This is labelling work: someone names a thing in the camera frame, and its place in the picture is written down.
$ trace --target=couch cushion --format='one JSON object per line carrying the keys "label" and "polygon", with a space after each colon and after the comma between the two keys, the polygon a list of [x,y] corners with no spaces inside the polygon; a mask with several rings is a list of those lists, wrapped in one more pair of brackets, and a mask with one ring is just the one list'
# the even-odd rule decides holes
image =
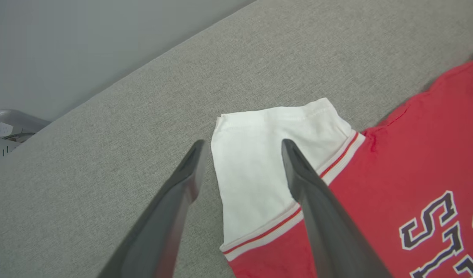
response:
{"label": "couch cushion", "polygon": [[[362,130],[472,54],[473,0],[258,0],[0,163],[0,277],[96,276],[221,113],[327,97]],[[231,277],[222,242],[209,160],[175,277]]]}

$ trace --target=white wall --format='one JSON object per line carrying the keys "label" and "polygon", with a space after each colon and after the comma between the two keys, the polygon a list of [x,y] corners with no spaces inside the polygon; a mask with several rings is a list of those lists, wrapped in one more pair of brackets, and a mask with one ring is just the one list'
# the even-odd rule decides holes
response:
{"label": "white wall", "polygon": [[0,109],[55,120],[252,0],[0,0]]}

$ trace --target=clothing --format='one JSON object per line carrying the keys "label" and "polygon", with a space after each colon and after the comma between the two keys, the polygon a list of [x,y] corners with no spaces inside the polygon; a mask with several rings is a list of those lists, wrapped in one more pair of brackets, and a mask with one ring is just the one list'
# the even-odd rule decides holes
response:
{"label": "clothing", "polygon": [[295,141],[393,276],[473,274],[473,62],[362,134],[326,99],[219,118],[211,146],[221,250],[237,278],[316,276],[284,176],[284,138]]}

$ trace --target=white sleeve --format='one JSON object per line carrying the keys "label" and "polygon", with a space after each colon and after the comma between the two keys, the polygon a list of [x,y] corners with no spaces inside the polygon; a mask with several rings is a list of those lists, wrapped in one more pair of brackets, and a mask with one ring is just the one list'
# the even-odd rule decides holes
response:
{"label": "white sleeve", "polygon": [[344,156],[349,141],[358,136],[363,137],[338,116],[326,98],[301,107],[221,115],[211,148],[223,202],[223,246],[241,241],[296,205],[281,159],[283,139],[295,141],[321,173],[329,171]]}

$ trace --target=red shirt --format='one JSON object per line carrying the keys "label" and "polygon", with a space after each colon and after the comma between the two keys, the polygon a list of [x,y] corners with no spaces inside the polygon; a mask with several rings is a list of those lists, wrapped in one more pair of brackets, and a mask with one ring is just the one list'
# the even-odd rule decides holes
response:
{"label": "red shirt", "polygon": [[[443,74],[363,135],[329,186],[391,274],[473,275],[473,61]],[[229,261],[237,278],[315,277],[300,217],[291,208],[255,241],[296,224]]]}

